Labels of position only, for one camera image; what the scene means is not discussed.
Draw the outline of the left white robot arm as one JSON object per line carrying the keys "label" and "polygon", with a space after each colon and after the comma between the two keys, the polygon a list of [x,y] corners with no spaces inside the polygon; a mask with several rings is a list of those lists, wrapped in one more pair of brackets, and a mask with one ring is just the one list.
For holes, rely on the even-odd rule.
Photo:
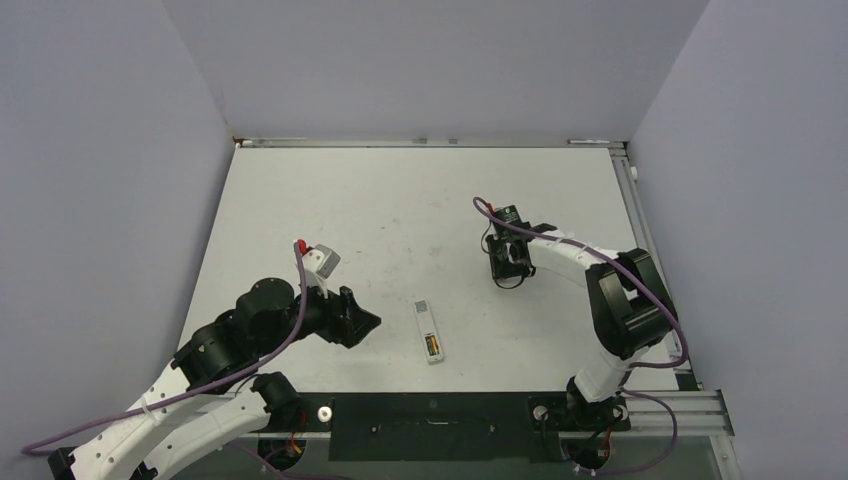
{"label": "left white robot arm", "polygon": [[380,326],[351,289],[299,295],[279,278],[265,278],[241,295],[176,352],[136,402],[142,414],[117,421],[96,438],[56,450],[48,458],[56,479],[170,479],[238,436],[302,420],[301,397],[280,372],[256,366],[284,344],[316,334],[352,348]]}

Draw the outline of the white remote control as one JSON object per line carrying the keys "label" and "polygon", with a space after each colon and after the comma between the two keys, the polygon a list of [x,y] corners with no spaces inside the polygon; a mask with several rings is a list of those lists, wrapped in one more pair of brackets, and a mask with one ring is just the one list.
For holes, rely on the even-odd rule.
{"label": "white remote control", "polygon": [[[424,345],[424,350],[426,352],[426,359],[429,364],[440,363],[444,360],[444,351],[441,346],[441,341],[439,339],[439,335],[436,328],[436,323],[434,321],[434,317],[430,308],[430,304],[426,300],[415,300],[413,302],[413,309],[415,315],[415,321],[418,326],[418,330]],[[427,349],[425,346],[424,338],[428,335],[434,335],[436,337],[440,355],[438,357],[428,357]]]}

